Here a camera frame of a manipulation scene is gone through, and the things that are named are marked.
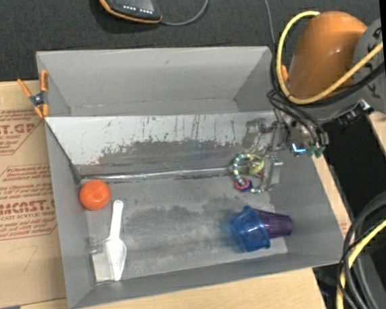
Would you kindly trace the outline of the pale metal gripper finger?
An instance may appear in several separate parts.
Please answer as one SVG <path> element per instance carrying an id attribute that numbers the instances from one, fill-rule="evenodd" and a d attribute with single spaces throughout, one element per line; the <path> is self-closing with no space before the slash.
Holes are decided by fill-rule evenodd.
<path id="1" fill-rule="evenodd" d="M 274 134 L 273 124 L 265 118 L 256 118 L 246 122 L 242 146 L 247 151 L 264 151 L 270 147 Z"/>
<path id="2" fill-rule="evenodd" d="M 263 191 L 269 191 L 279 184 L 282 167 L 283 163 L 278 156 L 266 158 L 260 184 Z"/>

